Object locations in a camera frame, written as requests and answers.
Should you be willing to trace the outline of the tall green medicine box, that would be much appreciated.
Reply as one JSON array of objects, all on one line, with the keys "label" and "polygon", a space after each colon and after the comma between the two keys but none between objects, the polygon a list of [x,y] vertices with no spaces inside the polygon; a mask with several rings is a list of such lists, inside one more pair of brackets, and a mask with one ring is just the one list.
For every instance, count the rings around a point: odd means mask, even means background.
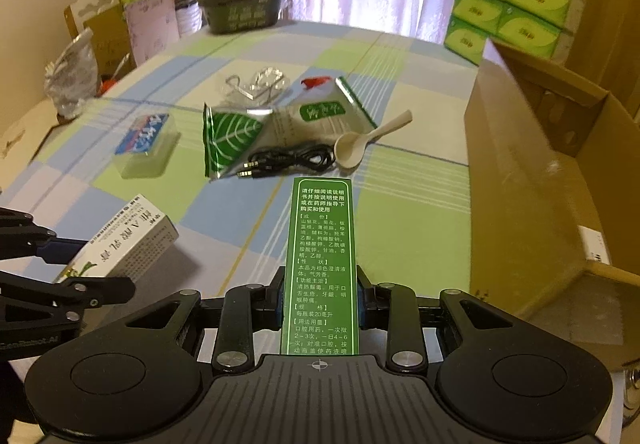
[{"label": "tall green medicine box", "polygon": [[294,180],[282,312],[282,354],[359,352],[354,204],[348,178]]}]

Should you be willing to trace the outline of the white green ointment box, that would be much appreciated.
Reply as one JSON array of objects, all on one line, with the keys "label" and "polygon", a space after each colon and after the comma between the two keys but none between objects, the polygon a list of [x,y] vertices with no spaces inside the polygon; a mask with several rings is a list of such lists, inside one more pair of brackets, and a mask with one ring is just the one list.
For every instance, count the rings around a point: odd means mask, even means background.
[{"label": "white green ointment box", "polygon": [[134,196],[73,257],[56,278],[138,280],[178,239],[175,225],[149,199]]}]

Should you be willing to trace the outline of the blue dental floss pick box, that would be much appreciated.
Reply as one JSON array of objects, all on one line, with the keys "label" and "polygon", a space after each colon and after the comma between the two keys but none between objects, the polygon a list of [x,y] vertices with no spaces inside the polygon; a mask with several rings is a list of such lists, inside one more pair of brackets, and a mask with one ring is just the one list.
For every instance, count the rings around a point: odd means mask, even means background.
[{"label": "blue dental floss pick box", "polygon": [[117,145],[114,165],[122,178],[157,178],[164,173],[179,138],[173,115],[140,116]]}]

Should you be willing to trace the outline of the beige plastic spoon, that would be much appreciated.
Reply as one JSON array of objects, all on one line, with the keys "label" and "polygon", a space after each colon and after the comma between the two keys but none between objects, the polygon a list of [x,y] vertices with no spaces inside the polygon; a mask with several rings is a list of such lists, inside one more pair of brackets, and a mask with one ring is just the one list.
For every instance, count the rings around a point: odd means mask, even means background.
[{"label": "beige plastic spoon", "polygon": [[413,119],[412,112],[406,110],[393,120],[387,121],[369,133],[347,132],[341,135],[334,143],[334,158],[338,167],[342,170],[352,170],[360,165],[367,146],[378,138],[393,133]]}]

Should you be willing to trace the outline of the silver green tea bag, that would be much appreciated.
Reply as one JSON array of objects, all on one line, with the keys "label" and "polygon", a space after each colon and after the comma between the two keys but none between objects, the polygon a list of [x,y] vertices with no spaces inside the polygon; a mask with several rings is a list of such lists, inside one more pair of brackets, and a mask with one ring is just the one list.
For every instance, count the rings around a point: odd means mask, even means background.
[{"label": "silver green tea bag", "polygon": [[333,146],[341,135],[376,127],[343,76],[311,90],[303,87],[286,104],[204,105],[202,118],[204,174],[210,180],[323,173],[334,165]]}]

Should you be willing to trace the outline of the crumpled silver foil bag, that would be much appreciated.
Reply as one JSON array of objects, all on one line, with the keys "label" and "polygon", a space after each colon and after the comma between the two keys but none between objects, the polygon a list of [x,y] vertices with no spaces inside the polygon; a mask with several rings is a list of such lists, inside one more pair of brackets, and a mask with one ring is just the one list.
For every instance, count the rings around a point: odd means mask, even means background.
[{"label": "crumpled silver foil bag", "polygon": [[92,37],[90,28],[82,30],[44,70],[44,95],[65,120],[80,116],[88,100],[98,94],[99,71]]}]

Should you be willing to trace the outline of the checkered tablecloth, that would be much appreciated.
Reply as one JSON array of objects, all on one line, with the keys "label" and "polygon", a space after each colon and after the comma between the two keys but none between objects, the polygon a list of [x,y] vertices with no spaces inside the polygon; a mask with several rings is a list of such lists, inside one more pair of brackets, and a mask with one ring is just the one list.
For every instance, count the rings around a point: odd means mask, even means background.
[{"label": "checkered tablecloth", "polygon": [[78,327],[177,291],[265,289],[246,351],[361,351],[356,276],[416,296],[470,286],[463,115],[475,69],[439,45],[343,26],[194,34],[98,98],[2,193],[42,235],[5,260],[70,284]]}]

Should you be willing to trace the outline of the large cardboard box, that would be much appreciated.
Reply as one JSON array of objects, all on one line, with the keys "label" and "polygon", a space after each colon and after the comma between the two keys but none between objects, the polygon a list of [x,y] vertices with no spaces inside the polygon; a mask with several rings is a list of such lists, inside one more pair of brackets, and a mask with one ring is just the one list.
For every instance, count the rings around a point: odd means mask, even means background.
[{"label": "large cardboard box", "polygon": [[579,74],[491,41],[464,124],[472,295],[637,367],[637,123]]}]

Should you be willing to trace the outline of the clear bag with metal hook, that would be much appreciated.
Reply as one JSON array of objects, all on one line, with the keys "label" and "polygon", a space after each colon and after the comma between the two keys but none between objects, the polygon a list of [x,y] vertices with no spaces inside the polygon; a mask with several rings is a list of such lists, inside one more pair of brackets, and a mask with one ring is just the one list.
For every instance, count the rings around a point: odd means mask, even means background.
[{"label": "clear bag with metal hook", "polygon": [[248,79],[232,74],[224,85],[224,104],[261,108],[274,104],[290,86],[290,79],[279,68],[265,67]]}]

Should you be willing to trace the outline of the red snack packet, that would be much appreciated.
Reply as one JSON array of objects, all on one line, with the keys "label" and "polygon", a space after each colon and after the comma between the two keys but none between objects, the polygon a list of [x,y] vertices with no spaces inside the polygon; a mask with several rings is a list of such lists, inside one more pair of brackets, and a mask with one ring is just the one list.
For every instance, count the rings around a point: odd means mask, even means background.
[{"label": "red snack packet", "polygon": [[318,86],[323,86],[324,84],[331,82],[333,80],[332,77],[329,76],[320,76],[320,77],[310,77],[303,79],[300,84],[306,89],[311,90],[314,88],[318,88]]}]

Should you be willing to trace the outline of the brown cardboard box with white insert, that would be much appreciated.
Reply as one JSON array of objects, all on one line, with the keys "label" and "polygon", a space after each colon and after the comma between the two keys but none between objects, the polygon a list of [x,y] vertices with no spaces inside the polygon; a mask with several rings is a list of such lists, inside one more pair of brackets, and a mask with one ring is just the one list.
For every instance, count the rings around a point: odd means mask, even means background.
[{"label": "brown cardboard box with white insert", "polygon": [[134,56],[124,8],[120,0],[76,0],[67,5],[64,19],[73,39],[92,31],[91,45],[102,80],[119,80],[134,69]]}]

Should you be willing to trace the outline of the pink paper box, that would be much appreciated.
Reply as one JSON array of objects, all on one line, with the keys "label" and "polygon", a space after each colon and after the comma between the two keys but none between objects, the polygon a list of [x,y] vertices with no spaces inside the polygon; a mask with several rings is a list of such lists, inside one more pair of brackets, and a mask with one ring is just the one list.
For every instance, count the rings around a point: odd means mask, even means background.
[{"label": "pink paper box", "polygon": [[137,66],[179,41],[175,0],[137,0],[124,12]]}]

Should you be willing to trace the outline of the green tissue pack stack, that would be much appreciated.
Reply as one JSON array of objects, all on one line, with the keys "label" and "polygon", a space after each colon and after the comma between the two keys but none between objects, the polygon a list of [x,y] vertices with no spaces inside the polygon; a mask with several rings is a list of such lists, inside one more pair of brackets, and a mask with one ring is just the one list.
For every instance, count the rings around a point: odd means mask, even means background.
[{"label": "green tissue pack stack", "polygon": [[445,48],[478,65],[487,40],[564,64],[584,0],[454,0]]}]

